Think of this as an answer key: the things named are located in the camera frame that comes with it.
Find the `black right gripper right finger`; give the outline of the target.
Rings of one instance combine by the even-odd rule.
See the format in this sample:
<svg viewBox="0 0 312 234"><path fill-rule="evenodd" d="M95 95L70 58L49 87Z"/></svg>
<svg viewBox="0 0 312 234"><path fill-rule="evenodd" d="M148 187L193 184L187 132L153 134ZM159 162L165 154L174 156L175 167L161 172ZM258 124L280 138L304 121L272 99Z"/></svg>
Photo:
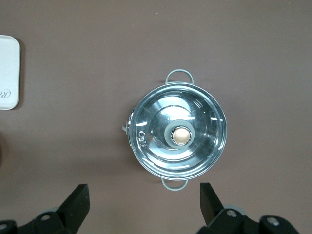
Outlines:
<svg viewBox="0 0 312 234"><path fill-rule="evenodd" d="M210 183L200 184L200 209L206 225L199 234L258 234L259 223L248 218L238 208L226 208Z"/></svg>

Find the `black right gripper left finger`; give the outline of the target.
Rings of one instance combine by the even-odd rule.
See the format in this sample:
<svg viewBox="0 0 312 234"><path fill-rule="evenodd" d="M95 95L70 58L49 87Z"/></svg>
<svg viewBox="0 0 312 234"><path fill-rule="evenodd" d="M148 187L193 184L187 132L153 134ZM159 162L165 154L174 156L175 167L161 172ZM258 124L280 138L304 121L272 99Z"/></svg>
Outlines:
<svg viewBox="0 0 312 234"><path fill-rule="evenodd" d="M78 185L59 208L44 212L29 223L18 227L19 234L75 234L90 210L89 188Z"/></svg>

